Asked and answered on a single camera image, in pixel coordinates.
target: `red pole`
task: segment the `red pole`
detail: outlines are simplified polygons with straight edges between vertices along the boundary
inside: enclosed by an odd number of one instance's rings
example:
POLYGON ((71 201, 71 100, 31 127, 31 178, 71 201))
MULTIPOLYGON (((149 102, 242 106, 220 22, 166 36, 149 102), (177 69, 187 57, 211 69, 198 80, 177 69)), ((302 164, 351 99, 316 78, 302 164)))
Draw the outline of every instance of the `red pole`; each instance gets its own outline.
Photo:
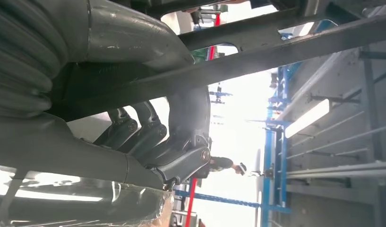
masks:
MULTIPOLYGON (((221 16, 219 14, 216 15, 215 26, 219 26, 221 24, 221 16)), ((211 46, 209 49, 209 60, 213 60, 215 57, 215 47, 211 46)), ((190 200, 189 200, 189 208, 187 209, 186 216, 186 225, 185 227, 190 227, 190 219, 191 219, 191 209, 193 208, 193 200, 194 195, 196 193, 197 179, 193 178, 193 182, 191 183, 191 191, 190 191, 190 200)))
MULTIPOLYGON (((219 14, 216 15, 215 19, 215 27, 221 24, 221 16, 219 14)), ((213 60, 215 57, 215 46, 211 46, 209 49, 209 60, 213 60)))
POLYGON ((197 186, 197 178, 193 178, 193 182, 191 183, 191 189, 190 189, 191 191, 190 191, 189 208, 187 209, 185 227, 190 227, 191 209, 193 208, 193 200, 194 200, 194 195, 196 193, 196 186, 197 186))

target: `person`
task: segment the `person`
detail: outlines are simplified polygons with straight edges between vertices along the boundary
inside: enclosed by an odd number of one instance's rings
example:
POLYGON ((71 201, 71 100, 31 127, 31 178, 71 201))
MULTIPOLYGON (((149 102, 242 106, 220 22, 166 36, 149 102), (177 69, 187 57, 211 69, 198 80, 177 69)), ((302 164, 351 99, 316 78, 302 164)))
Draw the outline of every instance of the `person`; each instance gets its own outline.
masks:
POLYGON ((236 174, 244 175, 247 171, 246 166, 243 163, 236 165, 232 160, 226 157, 211 157, 208 163, 197 170, 191 178, 205 179, 210 172, 219 172, 224 169, 234 169, 236 174))
POLYGON ((211 157, 208 164, 206 164, 209 172, 219 172, 224 169, 234 169, 236 174, 244 175, 247 171, 246 166, 243 163, 236 165, 232 160, 226 157, 211 157))

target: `steel bar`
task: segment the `steel bar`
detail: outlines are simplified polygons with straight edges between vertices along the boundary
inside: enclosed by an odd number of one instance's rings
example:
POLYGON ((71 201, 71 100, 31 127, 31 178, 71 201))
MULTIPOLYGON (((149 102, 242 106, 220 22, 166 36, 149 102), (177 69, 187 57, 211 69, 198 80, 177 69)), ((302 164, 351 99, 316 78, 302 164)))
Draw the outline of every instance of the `steel bar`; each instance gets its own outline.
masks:
POLYGON ((386 5, 386 0, 338 0, 336 3, 350 12, 362 16, 364 9, 386 5))
POLYGON ((119 106, 383 40, 386 40, 386 15, 354 21, 317 34, 286 40, 283 44, 265 45, 130 83, 106 84, 100 91, 90 90, 88 84, 81 85, 77 87, 77 92, 73 91, 75 95, 71 99, 54 104, 50 113, 60 116, 65 115, 67 110, 70 113, 77 110, 79 118, 90 116, 119 106))
POLYGON ((345 98, 327 97, 327 96, 311 96, 310 99, 318 100, 318 101, 329 99, 329 101, 334 103, 356 103, 356 104, 361 103, 361 101, 357 99, 345 99, 345 98))
POLYGON ((337 154, 334 154, 334 156, 344 156, 344 155, 354 154, 354 153, 368 151, 368 150, 369 150, 369 148, 361 148, 361 149, 356 149, 356 150, 350 150, 350 151, 345 151, 345 152, 337 153, 337 154))
MULTIPOLYGON (((363 46, 362 52, 370 53, 369 46, 363 46)), ((379 128, 377 99, 374 85, 374 73, 372 61, 369 58, 363 58, 364 79, 362 87, 362 103, 367 115, 366 127, 369 130, 379 128)), ((383 161, 382 140, 379 132, 371 134, 372 156, 369 161, 383 161)), ((376 197, 374 204, 374 223, 375 227, 386 227, 386 185, 378 185, 379 180, 373 181, 374 195, 376 197)))
POLYGON ((328 148, 328 147, 333 146, 333 145, 345 143, 345 142, 348 142, 348 141, 351 141, 351 140, 355 140, 355 139, 358 139, 358 138, 363 138, 363 137, 366 137, 368 135, 371 135, 371 134, 374 134, 374 133, 379 133, 379 132, 382 132, 382 131, 386 131, 386 126, 380 127, 378 129, 370 130, 370 131, 367 131, 367 132, 364 132, 364 133, 361 133, 361 134, 358 134, 358 135, 355 135, 355 136, 351 136, 351 137, 345 138, 343 140, 338 140, 338 141, 333 142, 333 143, 328 143, 328 144, 323 145, 321 147, 318 147, 318 148, 315 148, 315 149, 311 149, 311 150, 307 150, 305 152, 289 156, 289 157, 287 157, 287 159, 290 159, 290 158, 293 158, 293 157, 298 157, 298 156, 301 156, 301 155, 305 155, 305 154, 313 152, 314 150, 321 150, 321 149, 325 149, 325 148, 328 148))
MULTIPOLYGON (((380 76, 378 76, 375 80, 374 80, 374 84, 382 81, 383 79, 386 79, 386 72, 381 74, 380 76)), ((350 93, 346 94, 345 95, 345 98, 344 99, 352 99, 354 98, 355 96, 359 95, 361 93, 361 88, 358 87, 357 89, 354 89, 353 91, 351 91, 350 93)))
MULTIPOLYGON (((328 153, 328 152, 322 152, 322 151, 312 151, 311 153, 309 154, 312 154, 312 155, 321 155, 321 156, 326 156, 326 157, 335 157, 337 155, 333 154, 333 153, 328 153)), ((354 156, 354 155, 338 155, 340 157, 348 157, 348 158, 355 158, 355 159, 358 159, 358 156, 354 156)))
POLYGON ((320 20, 321 15, 299 16, 293 8, 179 35, 191 51, 218 44, 234 45, 239 52, 269 43, 281 43, 278 30, 320 20))
POLYGON ((287 191, 298 194, 312 195, 335 200, 363 203, 373 205, 375 203, 372 192, 368 189, 338 188, 323 186, 305 186, 298 184, 287 185, 287 191))
POLYGON ((386 52, 361 51, 359 57, 362 59, 386 60, 386 52))
POLYGON ((293 171, 287 173, 287 178, 324 178, 376 175, 386 176, 386 162, 293 171))
POLYGON ((287 179, 324 178, 324 177, 386 177, 386 169, 355 170, 355 171, 346 171, 346 172, 288 175, 287 179))
POLYGON ((322 134, 322 133, 324 133, 324 132, 326 132, 326 131, 329 131, 329 130, 331 130, 331 129, 334 129, 335 127, 337 127, 337 126, 339 126, 339 125, 341 125, 341 124, 343 124, 343 123, 345 123, 345 122, 348 122, 349 120, 351 120, 351 119, 353 119, 353 118, 355 118, 355 117, 357 117, 357 116, 360 116, 360 115, 363 114, 363 113, 364 113, 364 111, 361 111, 361 112, 359 112, 359 113, 356 113, 356 114, 353 115, 353 116, 350 116, 350 117, 344 119, 343 121, 340 121, 340 122, 338 122, 338 123, 336 123, 336 124, 333 124, 333 125, 327 127, 326 129, 323 129, 323 130, 321 130, 321 131, 315 133, 315 134, 314 134, 313 136, 311 136, 311 137, 304 138, 303 140, 300 140, 299 142, 294 143, 294 144, 292 145, 292 147, 297 146, 297 145, 299 145, 299 144, 301 144, 301 143, 304 143, 304 142, 306 142, 306 141, 308 141, 308 140, 310 140, 310 139, 312 139, 312 138, 314 138, 314 137, 317 137, 317 136, 319 136, 320 134, 322 134))

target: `gray metal frame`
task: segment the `gray metal frame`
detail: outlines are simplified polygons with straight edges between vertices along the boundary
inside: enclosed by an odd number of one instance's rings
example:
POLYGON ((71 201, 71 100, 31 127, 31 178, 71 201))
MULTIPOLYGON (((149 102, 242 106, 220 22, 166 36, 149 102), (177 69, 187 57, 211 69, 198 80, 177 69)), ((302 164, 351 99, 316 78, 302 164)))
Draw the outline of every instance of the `gray metal frame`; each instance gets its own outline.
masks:
MULTIPOLYGON (((369 52, 369 46, 361 48, 363 52, 369 52)), ((361 93, 361 101, 365 110, 366 126, 369 130, 379 128, 378 107, 374 86, 374 73, 370 58, 362 58, 364 64, 364 79, 361 93)), ((368 158, 370 162, 383 161, 383 151, 380 132, 371 134, 372 155, 368 158)), ((376 227, 386 227, 386 179, 377 178, 372 190, 376 197, 374 204, 374 223, 376 227)))
POLYGON ((103 84, 101 91, 93 89, 89 84, 80 84, 68 89, 68 92, 73 94, 72 99, 54 103, 49 112, 63 117, 72 110, 78 109, 78 117, 89 116, 119 106, 168 96, 191 88, 383 40, 386 40, 386 15, 357 20, 317 34, 264 45, 146 79, 123 84, 103 84))

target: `car undercarriage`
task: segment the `car undercarriage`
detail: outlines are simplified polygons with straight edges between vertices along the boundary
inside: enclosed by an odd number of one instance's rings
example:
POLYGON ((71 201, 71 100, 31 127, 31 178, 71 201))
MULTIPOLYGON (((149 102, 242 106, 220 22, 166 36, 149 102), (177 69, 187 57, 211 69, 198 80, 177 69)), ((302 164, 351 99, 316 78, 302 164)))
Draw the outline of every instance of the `car undercarriage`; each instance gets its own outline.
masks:
MULTIPOLYGON (((207 85, 386 40, 386 15, 362 14, 386 0, 279 1, 289 3, 276 13, 179 36, 159 20, 218 2, 0 0, 0 166, 15 168, 20 180, 37 171, 170 191, 210 159, 207 85), (321 20, 336 26, 290 40, 278 33, 321 20), (194 64, 190 51, 217 44, 239 53, 194 64), (168 129, 149 100, 164 96, 170 136, 161 142, 168 129), (103 112, 112 125, 94 143, 66 125, 103 112)), ((10 197, 0 198, 0 207, 10 197)), ((137 217, 161 204, 142 207, 149 206, 137 217)), ((22 217, 5 215, 0 221, 22 217)))

